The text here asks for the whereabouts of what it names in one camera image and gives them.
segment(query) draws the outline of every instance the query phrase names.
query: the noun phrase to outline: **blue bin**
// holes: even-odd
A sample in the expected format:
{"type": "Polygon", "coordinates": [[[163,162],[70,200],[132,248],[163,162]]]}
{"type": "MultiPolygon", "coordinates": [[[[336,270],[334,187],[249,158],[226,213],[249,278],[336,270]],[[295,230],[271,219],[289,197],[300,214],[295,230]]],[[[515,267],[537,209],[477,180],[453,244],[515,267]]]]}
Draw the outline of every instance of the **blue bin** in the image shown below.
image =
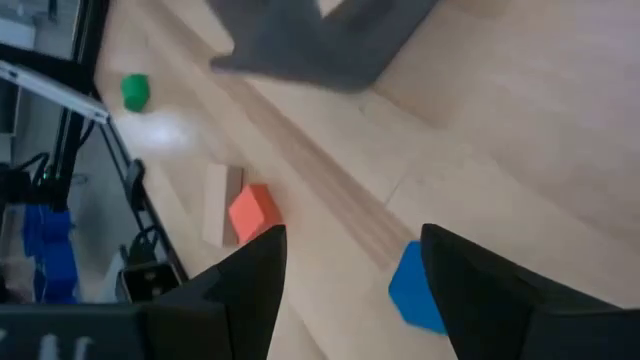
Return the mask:
{"type": "Polygon", "coordinates": [[[46,206],[29,205],[23,226],[24,252],[33,257],[35,301],[48,304],[76,303],[78,284],[73,248],[69,239],[69,212],[53,213],[46,206]]]}

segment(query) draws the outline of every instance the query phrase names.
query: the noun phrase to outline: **wooden table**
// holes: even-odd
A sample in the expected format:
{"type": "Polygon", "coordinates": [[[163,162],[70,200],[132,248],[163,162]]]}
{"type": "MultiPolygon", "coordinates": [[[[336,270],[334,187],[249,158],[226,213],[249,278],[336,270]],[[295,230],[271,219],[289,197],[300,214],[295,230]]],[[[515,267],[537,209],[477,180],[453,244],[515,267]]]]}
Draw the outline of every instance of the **wooden table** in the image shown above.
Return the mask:
{"type": "Polygon", "coordinates": [[[639,28],[632,0],[442,0],[344,95],[211,72],[233,44],[203,0],[121,0],[97,83],[189,274],[228,252],[202,238],[206,165],[269,184],[289,238],[272,358],[453,359],[387,296],[425,222],[640,305],[639,28]],[[121,105],[130,72],[151,77],[143,115],[121,105]]]}

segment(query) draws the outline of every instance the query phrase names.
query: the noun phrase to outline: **red block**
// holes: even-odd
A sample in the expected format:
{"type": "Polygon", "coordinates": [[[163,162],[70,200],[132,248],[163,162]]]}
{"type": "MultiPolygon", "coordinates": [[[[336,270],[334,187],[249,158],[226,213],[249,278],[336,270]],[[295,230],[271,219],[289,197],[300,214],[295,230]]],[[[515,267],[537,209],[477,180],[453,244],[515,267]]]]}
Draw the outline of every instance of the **red block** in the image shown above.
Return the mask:
{"type": "Polygon", "coordinates": [[[249,184],[229,207],[231,224],[244,245],[274,225],[282,224],[282,215],[265,184],[249,184]]]}

